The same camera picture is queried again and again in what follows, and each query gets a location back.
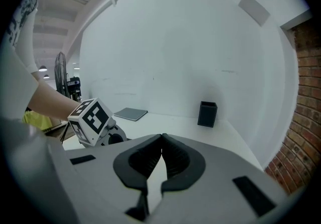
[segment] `white cube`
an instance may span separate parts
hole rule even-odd
[[[68,121],[81,143],[95,146],[113,113],[100,99],[83,101],[69,116]]]

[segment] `brick wall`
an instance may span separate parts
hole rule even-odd
[[[265,169],[288,194],[309,183],[321,160],[321,36],[313,19],[292,31],[299,66],[297,104],[282,147]]]

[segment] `gray tablet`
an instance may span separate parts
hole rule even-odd
[[[143,117],[148,111],[142,109],[133,109],[133,108],[125,108],[121,111],[114,113],[116,117],[120,117],[123,119],[127,119],[130,121],[138,121],[141,117]]]

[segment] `person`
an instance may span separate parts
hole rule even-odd
[[[22,119],[29,107],[42,115],[67,120],[79,105],[39,77],[34,60],[33,28],[38,0],[22,0],[1,44],[0,116]]]

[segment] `white table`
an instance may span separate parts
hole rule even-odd
[[[185,137],[232,151],[258,169],[263,170],[250,148],[228,121],[216,120],[214,127],[208,128],[198,126],[195,118],[151,113],[147,113],[137,122],[115,116],[113,118],[130,139],[162,133]],[[65,150],[84,148],[76,136],[67,139],[63,147]]]

